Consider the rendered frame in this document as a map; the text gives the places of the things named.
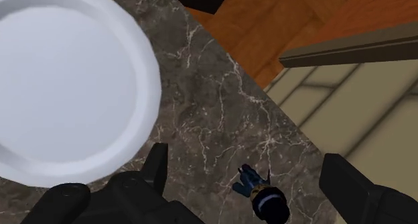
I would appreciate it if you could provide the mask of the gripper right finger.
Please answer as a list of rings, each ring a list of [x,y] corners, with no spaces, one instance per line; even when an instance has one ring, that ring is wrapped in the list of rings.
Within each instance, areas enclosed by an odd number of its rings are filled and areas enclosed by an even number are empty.
[[[339,154],[325,154],[319,187],[347,224],[418,224],[418,201],[374,184]]]

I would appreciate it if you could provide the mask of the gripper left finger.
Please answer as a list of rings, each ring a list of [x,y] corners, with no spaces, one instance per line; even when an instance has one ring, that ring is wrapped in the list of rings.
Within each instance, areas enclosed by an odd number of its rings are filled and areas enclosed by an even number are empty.
[[[47,190],[20,224],[204,224],[179,201],[167,201],[168,145],[156,143],[140,171],[113,175],[91,192],[85,184]]]

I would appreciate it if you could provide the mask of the white plate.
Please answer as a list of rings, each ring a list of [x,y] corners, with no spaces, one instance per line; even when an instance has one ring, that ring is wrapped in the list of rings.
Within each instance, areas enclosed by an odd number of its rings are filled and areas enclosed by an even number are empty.
[[[159,64],[113,0],[0,0],[0,177],[90,183],[147,141]]]

